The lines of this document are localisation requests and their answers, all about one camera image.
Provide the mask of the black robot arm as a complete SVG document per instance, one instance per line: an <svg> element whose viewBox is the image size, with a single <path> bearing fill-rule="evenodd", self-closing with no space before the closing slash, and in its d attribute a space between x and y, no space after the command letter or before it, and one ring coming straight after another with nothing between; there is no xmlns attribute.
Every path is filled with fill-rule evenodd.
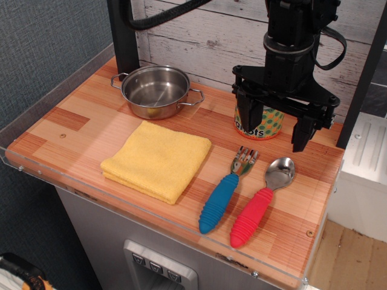
<svg viewBox="0 0 387 290"><path fill-rule="evenodd" d="M331 70L345 57L341 52L327 65L317 61L321 34L347 47L345 38L328 27L336 21L340 1L266 1L268 31L264 35L264 66L233 67L232 86L241 126L250 132L261 124L264 107L297 118L291 143L301 152L317 130L329 129L340 99L315 81L315 67Z"/></svg>

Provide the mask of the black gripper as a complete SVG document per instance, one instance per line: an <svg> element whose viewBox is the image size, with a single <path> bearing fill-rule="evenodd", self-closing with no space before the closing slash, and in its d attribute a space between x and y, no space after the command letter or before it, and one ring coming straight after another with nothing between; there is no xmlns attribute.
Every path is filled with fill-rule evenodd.
<svg viewBox="0 0 387 290"><path fill-rule="evenodd" d="M252 131L262 122L264 106L297 117L291 143L302 152L316 129L330 128L340 100L313 77L313 53L266 52L264 66L233 67L237 108L242 128Z"/></svg>

